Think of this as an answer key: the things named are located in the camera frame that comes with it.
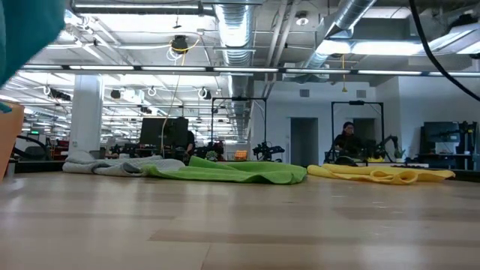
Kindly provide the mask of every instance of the door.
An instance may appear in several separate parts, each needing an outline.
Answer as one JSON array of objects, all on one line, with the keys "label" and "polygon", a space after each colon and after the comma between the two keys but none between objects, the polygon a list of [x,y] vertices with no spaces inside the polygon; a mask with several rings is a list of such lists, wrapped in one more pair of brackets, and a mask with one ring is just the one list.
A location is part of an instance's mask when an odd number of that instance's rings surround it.
[{"label": "door", "polygon": [[291,164],[318,165],[318,118],[291,118],[290,144]]}]

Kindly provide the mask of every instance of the wooden floor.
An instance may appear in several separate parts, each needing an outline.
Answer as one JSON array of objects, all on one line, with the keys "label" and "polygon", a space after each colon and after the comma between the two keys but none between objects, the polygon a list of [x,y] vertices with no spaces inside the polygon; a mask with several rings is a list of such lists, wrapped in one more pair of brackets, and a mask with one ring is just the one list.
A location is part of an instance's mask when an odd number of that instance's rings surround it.
[{"label": "wooden floor", "polygon": [[480,269],[480,184],[0,184],[0,269]]}]

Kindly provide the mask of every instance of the computer monitor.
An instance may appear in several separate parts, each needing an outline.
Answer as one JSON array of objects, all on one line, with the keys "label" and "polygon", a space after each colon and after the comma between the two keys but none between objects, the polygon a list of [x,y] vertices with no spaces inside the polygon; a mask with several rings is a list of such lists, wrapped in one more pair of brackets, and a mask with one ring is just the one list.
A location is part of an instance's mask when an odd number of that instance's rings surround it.
[{"label": "computer monitor", "polygon": [[[140,143],[159,146],[161,144],[162,126],[165,118],[144,118]],[[163,144],[165,146],[186,146],[188,143],[188,119],[167,119],[163,131]]]},{"label": "computer monitor", "polygon": [[425,136],[429,143],[459,143],[458,122],[425,122]]}]

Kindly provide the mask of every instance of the white cloth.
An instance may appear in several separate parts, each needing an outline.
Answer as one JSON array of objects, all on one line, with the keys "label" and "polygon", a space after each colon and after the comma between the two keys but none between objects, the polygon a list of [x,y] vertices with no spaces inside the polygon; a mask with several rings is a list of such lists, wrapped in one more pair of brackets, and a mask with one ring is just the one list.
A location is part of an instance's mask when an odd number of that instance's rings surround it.
[{"label": "white cloth", "polygon": [[163,159],[161,156],[131,158],[122,160],[95,160],[85,151],[75,151],[65,160],[64,173],[87,173],[103,176],[144,176],[142,167],[155,165],[158,170],[176,171],[185,167],[180,160]]}]

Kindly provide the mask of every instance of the ventilation duct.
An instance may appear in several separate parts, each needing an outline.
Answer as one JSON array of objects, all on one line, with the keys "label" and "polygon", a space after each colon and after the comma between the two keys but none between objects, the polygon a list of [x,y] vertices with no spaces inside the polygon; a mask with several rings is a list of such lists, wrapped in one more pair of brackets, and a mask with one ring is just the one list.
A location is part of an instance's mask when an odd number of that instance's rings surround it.
[{"label": "ventilation duct", "polygon": [[[247,67],[252,64],[252,52],[238,48],[249,47],[252,42],[252,25],[254,6],[243,4],[216,4],[214,11],[218,18],[218,31],[222,47],[233,47],[235,50],[224,50],[223,60],[229,67]],[[249,98],[253,94],[253,79],[249,76],[229,76],[228,89],[230,97]],[[248,126],[250,103],[232,102],[238,139],[244,140]]]},{"label": "ventilation duct", "polygon": [[[324,39],[333,35],[340,35],[343,38],[350,38],[353,33],[353,27],[365,15],[368,9],[375,4],[377,0],[342,0],[338,5],[337,12],[330,16],[322,18],[317,29],[320,33],[319,47]],[[301,66],[302,68],[321,68],[327,61],[329,55],[313,52],[307,61]],[[297,83],[319,82],[319,78],[315,75],[303,75],[296,78],[287,79]]]}]

